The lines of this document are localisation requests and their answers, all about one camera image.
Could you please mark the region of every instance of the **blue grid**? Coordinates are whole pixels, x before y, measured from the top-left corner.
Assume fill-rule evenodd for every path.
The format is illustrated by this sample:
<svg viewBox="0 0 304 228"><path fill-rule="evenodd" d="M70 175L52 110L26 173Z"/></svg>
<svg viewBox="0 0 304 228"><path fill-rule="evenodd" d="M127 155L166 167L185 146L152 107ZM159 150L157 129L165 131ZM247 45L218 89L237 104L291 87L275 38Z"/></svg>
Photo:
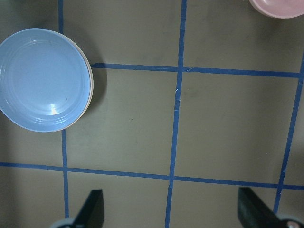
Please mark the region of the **blue grid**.
<svg viewBox="0 0 304 228"><path fill-rule="evenodd" d="M59 32L64 33L63 23L63 1L58 0L58 27ZM94 170L94 169L81 169L81 168L69 168L67 165L67 132L62 130L62 167L58 166L47 166L47 165L36 165L36 164L21 164L21 163L8 163L0 162L2 167L14 167L14 168L30 168L39 170L54 170L63 172L63 186L64 186L64 204L65 204L65 217L69 217L69 199L68 199L68 173L69 172L80 172L80 173L94 173L103 175L114 175L114 176L126 176L126 177L138 177L138 178L151 178L168 180L168 196L167 196L167 207L166 207L166 218L165 227L170 226L170 215L171 215L171 200L174 181L188 181L188 182L200 182L200 183L213 183L223 185L235 185L235 186L248 186L248 187L261 187L261 188L272 188L277 189L275 204L273 211L277 213L281 193L283 189L287 190L304 190L304 186L299 185L285 185L285 171L288 164L289 153L292 145L292 139L295 130L295 122L298 114L300 97L303 87L304 79L304 55L302 57L302 65L299 73L292 72L275 72L275 71L258 71L258 70L239 70L239 69L220 69L220 68L202 68L202 67L184 67L183 66L183 53L184 53L184 36L185 36L185 25L186 25L186 12L187 12L187 0L182 0L181 13L180 13L180 39L179 39L179 56L178 66L144 66L144 65L123 65L123 64L110 64L110 63L95 63L92 64L92 68L106 68L106 69L121 69L121 70L146 70L146 71L162 71L162 72L176 72L177 83L175 93L175 105L174 105L174 119L173 119L173 134L172 134L172 147L171 147L171 162L170 162L170 173L169 175L157 175L147 173L135 173L135 172L122 172L122 171L106 171L106 170ZM282 160L282 167L280 171L280 178L277 184L273 183L259 183L259 182L247 182L247 181L234 181L234 180L218 180L218 179L206 179L206 178L193 178L193 177L181 177L175 176L175 158L176 158L176 147L178 139L178 127L179 127L179 111L180 111L180 98L181 98L181 86L183 72L198 72L198 73L210 73L210 74L221 74L221 75L246 75L246 76L272 76L272 77L290 77L298 78L298 86L294 99L294 107L291 116L289 132L285 147L285 153Z"/></svg>

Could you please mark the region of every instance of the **horizontal blue tape strip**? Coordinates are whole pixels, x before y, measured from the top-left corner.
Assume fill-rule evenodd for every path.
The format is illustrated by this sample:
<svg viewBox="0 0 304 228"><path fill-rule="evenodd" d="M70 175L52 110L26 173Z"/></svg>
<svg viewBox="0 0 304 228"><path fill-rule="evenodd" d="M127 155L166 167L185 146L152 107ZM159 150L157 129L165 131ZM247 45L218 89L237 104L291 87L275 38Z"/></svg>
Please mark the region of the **horizontal blue tape strip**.
<svg viewBox="0 0 304 228"><path fill-rule="evenodd" d="M174 66L146 66L146 65L95 63L95 64L92 64L91 67L92 68L107 68L107 69L123 69L123 70L149 70L149 71L177 72L177 67L174 67Z"/></svg>
<svg viewBox="0 0 304 228"><path fill-rule="evenodd" d="M64 170L63 167L58 167L58 166L20 164L20 163L8 163L8 162L0 162L0 166L14 167L14 168L39 169L39 170L56 170L56 171Z"/></svg>
<svg viewBox="0 0 304 228"><path fill-rule="evenodd" d="M94 174L104 174L104 175L114 175L114 176L141 177L141 178L169 180L169 176L148 174L148 173L91 170L91 169L81 169L81 168L68 168L67 170L68 170L68 172L94 173Z"/></svg>
<svg viewBox="0 0 304 228"><path fill-rule="evenodd" d="M290 190L304 190L304 186L298 186L298 185L283 185L283 189L290 189Z"/></svg>
<svg viewBox="0 0 304 228"><path fill-rule="evenodd" d="M292 78L300 78L301 76L300 73L292 73L292 72L199 68L199 67L184 67L184 72L199 72L206 74L223 74L223 75L292 77Z"/></svg>
<svg viewBox="0 0 304 228"><path fill-rule="evenodd" d="M226 184L226 185L239 185L248 187L264 187L264 188L277 188L277 184L268 183L257 183L247 181L236 181L236 180L217 180L217 179L206 179L206 178L195 178L195 177L175 177L176 181L189 181L189 182L200 182L200 183L212 183L212 184Z"/></svg>

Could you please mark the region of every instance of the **round plastic dish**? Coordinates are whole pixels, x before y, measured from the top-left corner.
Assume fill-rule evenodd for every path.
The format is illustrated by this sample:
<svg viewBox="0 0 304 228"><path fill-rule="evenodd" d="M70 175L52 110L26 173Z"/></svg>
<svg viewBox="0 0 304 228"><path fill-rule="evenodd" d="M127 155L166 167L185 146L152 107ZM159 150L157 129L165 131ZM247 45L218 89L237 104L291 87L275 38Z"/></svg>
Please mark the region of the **round plastic dish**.
<svg viewBox="0 0 304 228"><path fill-rule="evenodd" d="M81 49L66 36L27 29L0 45L0 109L17 125L55 132L88 108L93 75Z"/></svg>
<svg viewBox="0 0 304 228"><path fill-rule="evenodd" d="M260 13L273 18L294 18L304 14L304 0L249 0Z"/></svg>

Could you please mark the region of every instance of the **black object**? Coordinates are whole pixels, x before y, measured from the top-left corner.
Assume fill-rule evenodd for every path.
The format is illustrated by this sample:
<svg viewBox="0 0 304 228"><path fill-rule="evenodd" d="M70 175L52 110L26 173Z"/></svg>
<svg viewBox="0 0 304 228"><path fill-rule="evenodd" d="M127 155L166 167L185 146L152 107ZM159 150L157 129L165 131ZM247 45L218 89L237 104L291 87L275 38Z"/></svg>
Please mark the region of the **black object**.
<svg viewBox="0 0 304 228"><path fill-rule="evenodd" d="M294 220L279 220L250 188L239 188L237 212L244 228L304 228Z"/></svg>
<svg viewBox="0 0 304 228"><path fill-rule="evenodd" d="M92 190L72 225L58 228L101 228L104 219L104 197L102 190Z"/></svg>

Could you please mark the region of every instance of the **vertical blue tape strip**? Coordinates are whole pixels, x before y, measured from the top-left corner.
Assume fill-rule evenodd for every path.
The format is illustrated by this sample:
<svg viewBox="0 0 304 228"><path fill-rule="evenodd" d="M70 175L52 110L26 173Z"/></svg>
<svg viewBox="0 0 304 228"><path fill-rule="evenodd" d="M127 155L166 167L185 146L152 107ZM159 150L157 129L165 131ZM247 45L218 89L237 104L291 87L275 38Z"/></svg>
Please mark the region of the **vertical blue tape strip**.
<svg viewBox="0 0 304 228"><path fill-rule="evenodd" d="M64 203L65 203L65 217L69 217L68 208L68 180L67 180L67 131L66 129L61 131L62 141L62 164L63 164L63 189L64 189Z"/></svg>
<svg viewBox="0 0 304 228"><path fill-rule="evenodd" d="M63 34L63 0L58 0L58 30Z"/></svg>
<svg viewBox="0 0 304 228"><path fill-rule="evenodd" d="M279 210L279 204L280 204L282 189L283 189L283 186L284 186L284 178L285 178L286 168L287 168L287 164L288 164L288 158L289 158L291 143L292 143L293 136L294 136L294 131L295 131L295 123L296 123L296 118L297 118L297 114L298 114L300 98L301 98L301 93L302 93L302 87L303 87L304 53L303 53L303 56L302 56L302 65L301 65L300 74L301 74L301 76L298 79L298 87L296 89L296 94L295 94L295 99L294 99L294 108L293 108L293 113L292 113L292 116L291 116L291 121L290 121L290 126L289 126L289 132L288 132L287 143L286 143L286 148L285 148L283 162L282 162L280 179L279 179L279 183L278 183L278 187L277 187L277 191L276 191L276 196L275 196L274 213L277 213L278 210Z"/></svg>
<svg viewBox="0 0 304 228"><path fill-rule="evenodd" d="M176 147L177 147L177 137L178 137L178 127L179 127L179 116L180 116L181 83L182 83L182 73L183 73L183 63L184 63L186 12L187 12L187 0L182 0L181 13L180 13L181 23L180 23L180 40L179 40L179 58L178 58L178 71L177 71L177 82L176 82L176 91L175 91L171 162L170 162L170 174L169 174L170 178L169 178L169 187L168 187L168 195L167 195L165 228L169 228L170 215L171 215L171 202L172 202L172 191L173 191L173 183L174 183L175 158L176 158Z"/></svg>

